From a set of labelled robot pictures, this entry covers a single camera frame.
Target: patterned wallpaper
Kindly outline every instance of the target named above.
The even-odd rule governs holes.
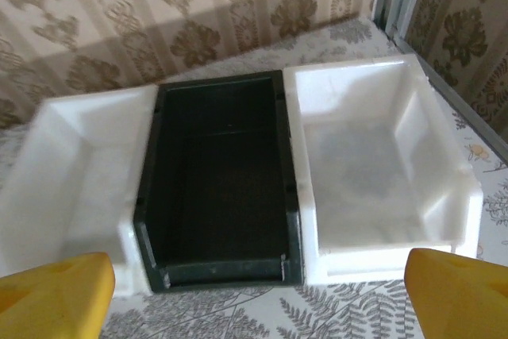
[[[0,129],[43,98],[136,86],[353,14],[373,0],[0,0]]]
[[[508,140],[508,0],[417,0],[406,39]]]

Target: yellow plastic part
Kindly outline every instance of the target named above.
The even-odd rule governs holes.
[[[426,339],[508,338],[508,268],[419,248],[404,281]]]
[[[0,279],[1,338],[94,338],[114,291],[105,253],[91,253]]]

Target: white plastic bin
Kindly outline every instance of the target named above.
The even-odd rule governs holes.
[[[416,56],[284,69],[308,284],[475,256],[483,193]]]
[[[133,211],[157,89],[44,103],[0,194],[0,277],[100,251],[116,296],[150,292]]]

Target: plastic tray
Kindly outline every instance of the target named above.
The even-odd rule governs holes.
[[[154,292],[302,283],[281,71],[161,86],[134,223]]]
[[[133,212],[157,90],[43,104],[0,194],[0,277],[99,251],[115,295],[150,291]]]
[[[402,278],[413,247],[475,256],[483,193],[415,56],[283,76],[307,283]]]

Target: table surface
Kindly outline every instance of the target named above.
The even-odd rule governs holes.
[[[285,40],[167,81],[399,54],[367,18]],[[508,170],[438,95],[484,192],[478,258],[508,266]],[[27,125],[0,131],[0,189]],[[403,281],[327,287],[250,287],[114,299],[103,338],[423,338]]]

